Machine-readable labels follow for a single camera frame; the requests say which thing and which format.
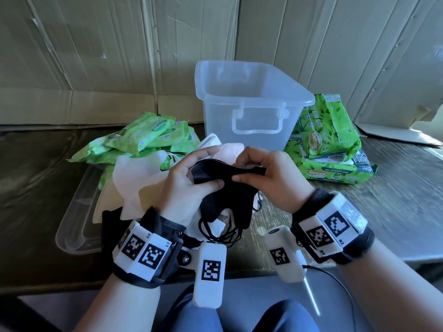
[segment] dark table surface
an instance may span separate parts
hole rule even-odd
[[[202,125],[195,127],[202,137]],[[67,254],[55,244],[55,234],[88,166],[65,159],[114,130],[28,131],[0,137],[0,294],[103,285],[108,275],[100,254]],[[422,146],[364,138],[362,143],[371,163],[379,165],[373,178],[356,185],[311,181],[313,185],[343,192],[368,218],[377,238],[403,260],[443,260],[443,161]],[[242,240],[228,250],[226,277],[273,274],[262,236],[267,229],[290,223],[288,213],[264,200]]]

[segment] person's right arm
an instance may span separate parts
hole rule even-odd
[[[286,153],[246,147],[235,165],[249,164],[266,167],[265,176],[233,181],[254,186],[283,211],[296,212],[315,191]],[[443,331],[443,294],[378,240],[361,259],[338,267],[377,331]]]

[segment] plastic storage bin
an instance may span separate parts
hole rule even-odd
[[[60,223],[55,242],[61,250],[74,255],[101,250],[102,224],[92,223],[100,190],[98,183],[103,170],[89,166]]]
[[[199,61],[195,91],[206,135],[222,143],[283,150],[312,93],[276,67],[245,61]]]

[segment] hand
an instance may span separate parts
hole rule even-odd
[[[289,213],[298,211],[315,191],[289,155],[281,151],[247,146],[234,165],[240,168],[246,165],[266,168],[264,176],[243,173],[232,176],[232,180],[259,189],[275,206]]]
[[[197,161],[218,152],[218,145],[189,153],[169,170],[157,208],[160,215],[183,226],[190,224],[192,216],[200,207],[202,199],[220,190],[224,181],[215,180],[202,184],[192,184],[186,177]]]

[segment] person's leg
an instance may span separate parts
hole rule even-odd
[[[191,293],[171,308],[165,320],[161,332],[223,332],[217,310],[194,306]]]
[[[306,309],[296,301],[275,303],[260,318],[252,332],[319,332]]]

